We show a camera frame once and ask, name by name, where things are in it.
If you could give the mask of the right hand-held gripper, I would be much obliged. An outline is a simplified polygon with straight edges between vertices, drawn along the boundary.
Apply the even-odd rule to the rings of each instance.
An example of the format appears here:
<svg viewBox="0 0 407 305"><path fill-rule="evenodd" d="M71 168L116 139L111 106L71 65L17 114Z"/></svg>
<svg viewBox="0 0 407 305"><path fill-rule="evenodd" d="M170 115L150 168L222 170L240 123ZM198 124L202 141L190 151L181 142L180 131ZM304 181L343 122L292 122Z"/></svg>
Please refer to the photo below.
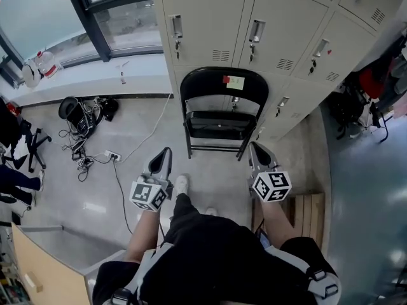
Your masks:
<svg viewBox="0 0 407 305"><path fill-rule="evenodd" d="M263 203L283 201L292 189L287 171L283 171L276 156L264 145L249 143L249 166L251 176L248 179L249 195L259 198Z"/></svg>

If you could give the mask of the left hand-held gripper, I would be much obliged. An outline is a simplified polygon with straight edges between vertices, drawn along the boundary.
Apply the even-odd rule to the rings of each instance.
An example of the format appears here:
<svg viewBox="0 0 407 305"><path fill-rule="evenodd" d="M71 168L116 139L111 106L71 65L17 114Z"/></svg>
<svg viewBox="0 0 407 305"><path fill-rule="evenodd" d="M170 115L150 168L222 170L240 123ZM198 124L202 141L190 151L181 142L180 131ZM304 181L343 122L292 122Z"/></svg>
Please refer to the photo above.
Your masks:
<svg viewBox="0 0 407 305"><path fill-rule="evenodd" d="M172 150L163 148L133 181L129 201L141 210L158 212L163 202L171 198L173 184L169 180L172 171Z"/></svg>

